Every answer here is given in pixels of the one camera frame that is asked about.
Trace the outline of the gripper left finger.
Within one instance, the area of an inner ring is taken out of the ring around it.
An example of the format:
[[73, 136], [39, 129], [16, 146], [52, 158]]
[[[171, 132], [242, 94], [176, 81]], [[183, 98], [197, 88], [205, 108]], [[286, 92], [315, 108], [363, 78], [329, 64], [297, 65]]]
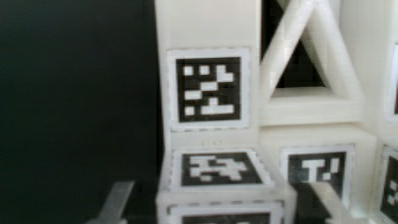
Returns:
[[123, 211], [128, 203], [134, 186], [134, 181], [123, 181], [114, 183], [100, 215], [86, 222], [86, 224], [128, 224], [128, 220], [123, 218]]

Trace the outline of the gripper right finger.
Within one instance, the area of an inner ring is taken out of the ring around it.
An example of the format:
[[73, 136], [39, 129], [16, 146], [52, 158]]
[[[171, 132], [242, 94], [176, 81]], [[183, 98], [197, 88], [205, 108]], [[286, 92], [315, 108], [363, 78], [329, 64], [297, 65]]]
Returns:
[[331, 217], [325, 219], [325, 224], [368, 224], [368, 220], [365, 218], [356, 218], [350, 214], [331, 184], [325, 182], [313, 182], [309, 186], [331, 214]]

